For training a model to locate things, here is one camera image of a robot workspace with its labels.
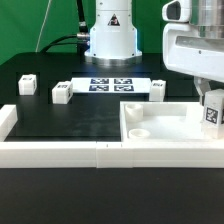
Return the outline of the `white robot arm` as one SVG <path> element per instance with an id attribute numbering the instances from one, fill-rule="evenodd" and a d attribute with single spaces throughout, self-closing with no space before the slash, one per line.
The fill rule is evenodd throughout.
<path id="1" fill-rule="evenodd" d="M 167 69 L 191 75 L 198 93 L 211 80 L 224 83 L 224 0 L 171 0 L 162 8 L 163 62 Z M 104 66 L 142 59 L 132 0 L 96 0 L 96 22 L 90 29 L 85 59 Z"/>

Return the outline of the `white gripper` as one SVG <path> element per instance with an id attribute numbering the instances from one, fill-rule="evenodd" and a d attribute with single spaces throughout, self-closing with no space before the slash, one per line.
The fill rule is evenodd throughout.
<path id="1" fill-rule="evenodd" d="M 210 80 L 224 83 L 224 0 L 171 0 L 162 8 L 163 61 L 168 70 L 195 76 L 199 102 Z"/>

